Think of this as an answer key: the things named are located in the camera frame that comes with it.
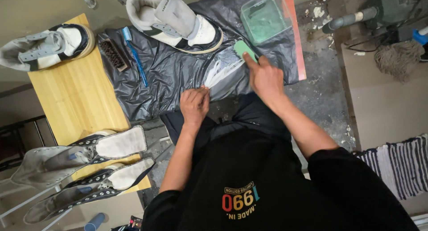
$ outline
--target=clear plastic container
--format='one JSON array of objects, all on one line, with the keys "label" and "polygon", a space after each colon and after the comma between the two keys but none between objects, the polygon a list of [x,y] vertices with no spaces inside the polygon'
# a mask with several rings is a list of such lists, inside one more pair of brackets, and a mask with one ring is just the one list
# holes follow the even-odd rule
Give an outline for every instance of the clear plastic container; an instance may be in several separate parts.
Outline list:
[{"label": "clear plastic container", "polygon": [[284,0],[251,0],[242,6],[241,20],[254,46],[293,26]]}]

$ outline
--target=black t-shirt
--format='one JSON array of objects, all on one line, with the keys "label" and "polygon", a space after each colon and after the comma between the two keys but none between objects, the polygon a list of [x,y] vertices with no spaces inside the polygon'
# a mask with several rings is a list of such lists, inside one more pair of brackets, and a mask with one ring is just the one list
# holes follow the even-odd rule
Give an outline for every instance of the black t-shirt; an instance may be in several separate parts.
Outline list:
[{"label": "black t-shirt", "polygon": [[309,158],[291,144],[240,130],[210,142],[182,192],[144,212],[151,230],[418,230],[381,179],[343,148]]}]

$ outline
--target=black garbage bag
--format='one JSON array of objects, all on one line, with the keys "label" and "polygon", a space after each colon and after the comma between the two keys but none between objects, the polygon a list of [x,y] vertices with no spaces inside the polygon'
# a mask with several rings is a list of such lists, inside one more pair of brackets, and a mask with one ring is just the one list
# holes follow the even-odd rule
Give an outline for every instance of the black garbage bag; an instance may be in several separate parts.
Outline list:
[{"label": "black garbage bag", "polygon": [[[131,44],[146,73],[147,88],[140,80],[136,62],[126,46],[122,30],[106,29],[98,35],[99,41],[107,38],[114,40],[131,63],[131,69],[119,72],[101,51],[105,72],[120,106],[131,122],[154,119],[160,114],[178,110],[180,94],[186,89],[203,85],[207,72],[217,60],[221,60],[222,67],[239,60],[233,46],[240,40],[245,41],[257,56],[265,55],[271,64],[284,71],[284,85],[299,81],[293,29],[289,28],[257,47],[251,46],[240,19],[241,7],[248,1],[250,0],[201,0],[189,4],[195,13],[210,17],[223,30],[222,46],[211,53],[184,53],[130,26]],[[244,64],[212,87],[211,101],[251,92],[248,71]]]}]

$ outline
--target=blue toothbrush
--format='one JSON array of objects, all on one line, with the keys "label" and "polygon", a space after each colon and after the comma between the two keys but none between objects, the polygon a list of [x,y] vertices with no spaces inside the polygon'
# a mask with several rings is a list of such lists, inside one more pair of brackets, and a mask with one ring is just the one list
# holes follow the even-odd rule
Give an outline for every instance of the blue toothbrush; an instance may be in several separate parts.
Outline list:
[{"label": "blue toothbrush", "polygon": [[144,82],[144,86],[148,87],[146,74],[144,74],[144,70],[142,69],[142,65],[140,62],[140,59],[138,58],[138,54],[136,53],[136,50],[132,47],[130,41],[132,40],[131,32],[129,31],[129,28],[126,26],[122,29],[123,37],[125,38],[126,45],[131,49],[132,55],[135,58],[136,66],[138,67],[138,71],[140,72],[140,76],[142,81]]}]

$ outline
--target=black pants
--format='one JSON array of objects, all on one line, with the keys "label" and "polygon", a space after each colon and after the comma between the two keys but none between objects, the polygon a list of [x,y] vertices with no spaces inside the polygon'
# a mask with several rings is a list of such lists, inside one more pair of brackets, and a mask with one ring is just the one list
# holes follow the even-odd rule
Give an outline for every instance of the black pants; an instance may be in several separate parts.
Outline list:
[{"label": "black pants", "polygon": [[[244,128],[258,130],[277,141],[291,144],[292,136],[283,121],[255,93],[240,96],[238,106],[239,109],[232,117],[232,121],[217,124],[209,117],[204,119],[196,136],[194,153],[198,152],[209,141]],[[183,114],[177,111],[161,115],[160,118],[167,128],[171,140],[176,145],[184,124]]]}]

